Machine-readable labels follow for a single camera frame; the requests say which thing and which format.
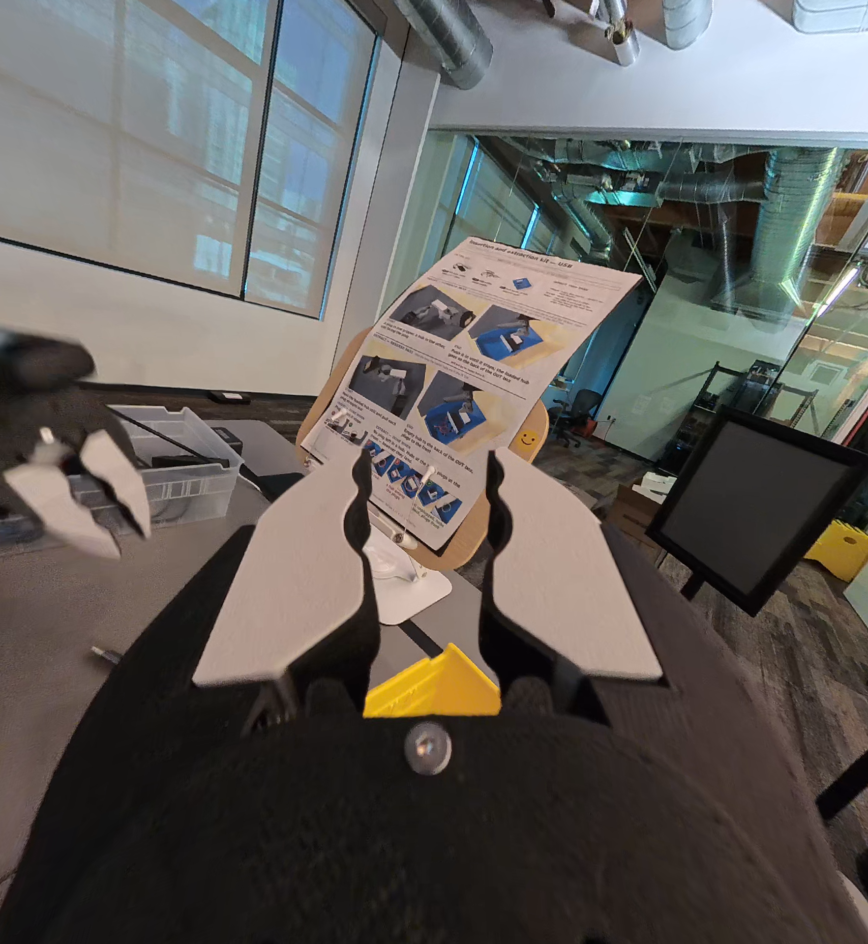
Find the instruction poster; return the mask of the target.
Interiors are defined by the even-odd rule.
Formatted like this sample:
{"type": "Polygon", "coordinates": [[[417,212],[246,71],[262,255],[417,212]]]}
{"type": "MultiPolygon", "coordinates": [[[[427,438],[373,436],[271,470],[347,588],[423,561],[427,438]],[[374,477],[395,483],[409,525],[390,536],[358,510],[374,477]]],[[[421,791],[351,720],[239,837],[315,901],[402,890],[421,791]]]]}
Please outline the instruction poster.
{"type": "Polygon", "coordinates": [[[301,447],[325,463],[367,449],[371,500],[435,553],[484,495],[559,370],[640,276],[471,237],[368,331],[301,447]]]}

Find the white stand base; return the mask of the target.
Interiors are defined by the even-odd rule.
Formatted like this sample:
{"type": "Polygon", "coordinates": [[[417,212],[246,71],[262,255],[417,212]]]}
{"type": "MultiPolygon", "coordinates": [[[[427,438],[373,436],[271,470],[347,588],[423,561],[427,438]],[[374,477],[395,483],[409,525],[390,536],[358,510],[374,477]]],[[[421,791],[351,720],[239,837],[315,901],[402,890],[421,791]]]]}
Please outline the white stand base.
{"type": "Polygon", "coordinates": [[[422,566],[375,525],[364,553],[382,625],[413,620],[451,594],[451,582],[443,573],[422,566]]]}

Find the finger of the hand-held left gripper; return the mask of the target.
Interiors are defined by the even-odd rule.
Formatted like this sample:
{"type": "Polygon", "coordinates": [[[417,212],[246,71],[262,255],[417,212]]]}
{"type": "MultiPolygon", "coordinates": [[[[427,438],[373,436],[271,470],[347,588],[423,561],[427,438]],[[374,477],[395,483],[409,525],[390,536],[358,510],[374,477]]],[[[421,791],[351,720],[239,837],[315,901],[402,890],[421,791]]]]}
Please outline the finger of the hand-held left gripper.
{"type": "Polygon", "coordinates": [[[81,448],[86,472],[111,491],[144,539],[152,534],[150,503],[140,471],[107,431],[90,433],[81,448]]]}
{"type": "Polygon", "coordinates": [[[39,518],[47,532],[89,556],[119,560],[120,547],[92,513],[75,502],[58,466],[15,466],[3,474],[15,494],[39,518]]]}

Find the silver ventilation duct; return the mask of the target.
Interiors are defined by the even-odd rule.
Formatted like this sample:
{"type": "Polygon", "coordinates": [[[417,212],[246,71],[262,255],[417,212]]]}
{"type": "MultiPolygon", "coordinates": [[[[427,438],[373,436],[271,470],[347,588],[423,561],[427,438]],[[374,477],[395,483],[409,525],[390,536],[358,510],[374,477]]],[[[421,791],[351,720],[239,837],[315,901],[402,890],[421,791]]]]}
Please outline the silver ventilation duct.
{"type": "Polygon", "coordinates": [[[486,76],[493,45],[467,1],[395,1],[394,5],[456,88],[473,89],[486,76]]]}

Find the black flat desk pad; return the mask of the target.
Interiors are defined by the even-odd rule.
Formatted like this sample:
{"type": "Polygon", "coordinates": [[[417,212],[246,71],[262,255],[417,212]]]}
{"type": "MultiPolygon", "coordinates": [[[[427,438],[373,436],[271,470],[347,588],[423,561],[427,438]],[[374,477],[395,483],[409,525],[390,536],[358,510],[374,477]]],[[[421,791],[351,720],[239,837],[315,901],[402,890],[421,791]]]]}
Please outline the black flat desk pad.
{"type": "Polygon", "coordinates": [[[259,475],[254,473],[247,465],[240,467],[240,474],[242,478],[250,482],[269,503],[277,501],[290,488],[305,477],[305,474],[299,471],[259,475]]]}

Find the yellow plastic bin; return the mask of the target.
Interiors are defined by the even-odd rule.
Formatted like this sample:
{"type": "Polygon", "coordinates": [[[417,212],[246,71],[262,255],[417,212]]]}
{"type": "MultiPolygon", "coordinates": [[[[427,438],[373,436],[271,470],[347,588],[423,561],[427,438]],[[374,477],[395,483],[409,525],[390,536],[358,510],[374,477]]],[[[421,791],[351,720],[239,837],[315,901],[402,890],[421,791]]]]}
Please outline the yellow plastic bin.
{"type": "Polygon", "coordinates": [[[369,690],[365,718],[493,716],[501,710],[495,682],[454,644],[369,690]]]}

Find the narrow glass window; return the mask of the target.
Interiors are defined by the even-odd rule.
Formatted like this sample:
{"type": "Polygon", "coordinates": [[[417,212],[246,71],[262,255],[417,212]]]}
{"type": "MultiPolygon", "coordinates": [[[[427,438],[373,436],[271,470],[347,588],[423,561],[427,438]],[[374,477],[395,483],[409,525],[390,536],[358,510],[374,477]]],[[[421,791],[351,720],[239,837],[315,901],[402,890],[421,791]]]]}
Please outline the narrow glass window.
{"type": "Polygon", "coordinates": [[[648,211],[561,202],[533,160],[487,137],[431,131],[420,152],[383,308],[469,237],[568,261],[639,271],[648,211]]]}

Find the yellow floor sign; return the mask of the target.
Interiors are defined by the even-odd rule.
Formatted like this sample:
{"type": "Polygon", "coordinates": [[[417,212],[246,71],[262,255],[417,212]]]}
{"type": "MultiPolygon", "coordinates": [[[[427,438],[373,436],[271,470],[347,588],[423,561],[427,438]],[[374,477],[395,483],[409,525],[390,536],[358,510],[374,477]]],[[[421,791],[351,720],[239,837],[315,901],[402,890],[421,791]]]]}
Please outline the yellow floor sign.
{"type": "Polygon", "coordinates": [[[868,533],[840,519],[831,521],[804,555],[850,584],[868,562],[868,533]]]}

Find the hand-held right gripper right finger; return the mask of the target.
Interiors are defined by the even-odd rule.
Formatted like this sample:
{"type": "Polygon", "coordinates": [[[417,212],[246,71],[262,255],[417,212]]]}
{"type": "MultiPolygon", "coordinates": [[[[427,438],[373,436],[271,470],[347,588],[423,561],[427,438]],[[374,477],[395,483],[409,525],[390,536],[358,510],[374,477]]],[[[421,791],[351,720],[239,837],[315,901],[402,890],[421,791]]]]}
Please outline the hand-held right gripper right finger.
{"type": "Polygon", "coordinates": [[[658,656],[601,522],[544,475],[539,483],[555,491],[539,499],[538,519],[516,512],[509,537],[490,544],[483,602],[543,655],[586,677],[661,680],[658,656]]]}

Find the black office chair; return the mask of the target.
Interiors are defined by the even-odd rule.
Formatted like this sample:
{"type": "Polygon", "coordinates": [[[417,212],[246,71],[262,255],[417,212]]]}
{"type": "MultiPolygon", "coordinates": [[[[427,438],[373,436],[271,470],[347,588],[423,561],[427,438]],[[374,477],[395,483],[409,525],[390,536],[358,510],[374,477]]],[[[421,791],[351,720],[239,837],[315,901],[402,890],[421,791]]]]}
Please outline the black office chair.
{"type": "Polygon", "coordinates": [[[580,447],[593,434],[595,415],[603,401],[603,395],[583,388],[577,392],[568,409],[561,415],[559,424],[560,442],[567,446],[580,447]]]}

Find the large glass window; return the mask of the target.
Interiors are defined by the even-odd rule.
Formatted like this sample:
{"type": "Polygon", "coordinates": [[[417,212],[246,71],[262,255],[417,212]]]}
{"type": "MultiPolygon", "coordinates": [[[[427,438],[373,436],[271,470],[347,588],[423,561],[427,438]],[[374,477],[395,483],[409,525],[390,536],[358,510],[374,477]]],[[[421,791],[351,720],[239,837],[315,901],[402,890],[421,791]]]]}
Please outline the large glass window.
{"type": "Polygon", "coordinates": [[[324,315],[373,2],[0,1],[0,241],[324,315]]]}

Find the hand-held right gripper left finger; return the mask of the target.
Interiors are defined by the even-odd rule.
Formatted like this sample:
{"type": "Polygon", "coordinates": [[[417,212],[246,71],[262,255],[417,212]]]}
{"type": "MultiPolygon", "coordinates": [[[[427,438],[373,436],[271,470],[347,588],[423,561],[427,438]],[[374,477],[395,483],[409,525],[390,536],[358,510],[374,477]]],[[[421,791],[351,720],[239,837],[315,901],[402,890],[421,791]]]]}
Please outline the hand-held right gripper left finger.
{"type": "Polygon", "coordinates": [[[367,690],[380,621],[365,546],[368,453],[342,453],[258,520],[216,616],[194,684],[273,681],[307,690],[335,678],[367,690]]]}

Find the black monitor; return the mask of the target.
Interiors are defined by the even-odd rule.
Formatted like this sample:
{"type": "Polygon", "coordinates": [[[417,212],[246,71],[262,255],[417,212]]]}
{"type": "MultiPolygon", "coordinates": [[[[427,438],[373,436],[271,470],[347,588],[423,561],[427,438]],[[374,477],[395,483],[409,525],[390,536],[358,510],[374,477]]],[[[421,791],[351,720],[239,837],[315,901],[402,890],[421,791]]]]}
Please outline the black monitor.
{"type": "Polygon", "coordinates": [[[868,454],[723,406],[646,534],[750,617],[868,478],[868,454]]]}

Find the clear plastic bin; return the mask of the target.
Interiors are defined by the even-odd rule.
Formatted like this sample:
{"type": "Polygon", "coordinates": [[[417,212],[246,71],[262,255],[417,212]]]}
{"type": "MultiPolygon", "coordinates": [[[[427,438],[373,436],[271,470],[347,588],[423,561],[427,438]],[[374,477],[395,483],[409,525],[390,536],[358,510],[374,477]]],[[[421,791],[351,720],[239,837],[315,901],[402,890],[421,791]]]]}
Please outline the clear plastic bin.
{"type": "MultiPolygon", "coordinates": [[[[154,530],[226,515],[242,465],[232,440],[188,408],[120,405],[141,471],[154,530]]],[[[0,558],[63,546],[26,518],[0,518],[0,558]]]]}

